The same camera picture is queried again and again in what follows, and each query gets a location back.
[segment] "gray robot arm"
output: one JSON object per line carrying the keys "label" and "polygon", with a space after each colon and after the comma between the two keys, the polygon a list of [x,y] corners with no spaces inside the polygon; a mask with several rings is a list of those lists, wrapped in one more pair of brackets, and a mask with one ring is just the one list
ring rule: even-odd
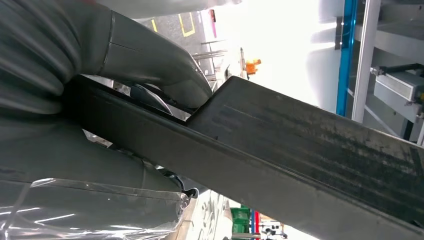
{"label": "gray robot arm", "polygon": [[0,15],[3,107],[56,114],[54,96],[77,74],[153,84],[189,108],[212,94],[188,52],[102,5],[2,0]]}

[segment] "orange object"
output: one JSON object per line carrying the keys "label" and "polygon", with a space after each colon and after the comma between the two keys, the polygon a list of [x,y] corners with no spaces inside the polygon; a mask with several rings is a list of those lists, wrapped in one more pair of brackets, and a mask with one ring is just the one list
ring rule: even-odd
{"label": "orange object", "polygon": [[256,68],[257,65],[261,64],[261,60],[258,58],[254,58],[253,60],[247,60],[246,62],[246,72],[249,75],[255,74],[258,69]]}

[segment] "plastic protective cover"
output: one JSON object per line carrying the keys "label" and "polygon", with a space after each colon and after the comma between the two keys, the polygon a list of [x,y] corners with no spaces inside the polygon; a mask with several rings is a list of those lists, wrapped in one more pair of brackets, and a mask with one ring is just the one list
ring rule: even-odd
{"label": "plastic protective cover", "polygon": [[190,199],[180,192],[46,178],[0,181],[1,239],[156,240],[173,232]]}

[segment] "yellow floor marking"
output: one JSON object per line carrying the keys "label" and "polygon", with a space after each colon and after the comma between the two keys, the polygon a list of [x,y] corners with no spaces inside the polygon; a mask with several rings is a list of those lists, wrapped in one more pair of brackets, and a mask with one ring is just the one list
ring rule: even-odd
{"label": "yellow floor marking", "polygon": [[156,23],[154,19],[151,20],[151,24],[153,25],[153,30],[157,33],[158,29],[156,28]]}
{"label": "yellow floor marking", "polygon": [[190,12],[189,14],[190,14],[190,20],[191,20],[191,30],[190,30],[190,31],[188,31],[188,32],[186,32],[186,31],[184,30],[183,19],[181,18],[181,14],[178,14],[179,24],[181,25],[182,35],[183,35],[184,37],[188,37],[188,36],[193,35],[193,34],[195,34],[195,33],[196,33],[196,30],[195,30],[195,24],[194,24],[194,22],[193,22],[193,16],[192,16],[192,13]]}

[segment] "blue metal frame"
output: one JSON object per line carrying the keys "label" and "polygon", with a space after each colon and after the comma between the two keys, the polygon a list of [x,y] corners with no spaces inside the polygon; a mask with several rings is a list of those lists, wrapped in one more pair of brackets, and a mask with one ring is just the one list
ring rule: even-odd
{"label": "blue metal frame", "polygon": [[344,1],[343,30],[341,32],[341,57],[338,71],[337,103],[335,112],[346,117],[349,75],[355,41],[355,23],[357,18],[357,0]]}

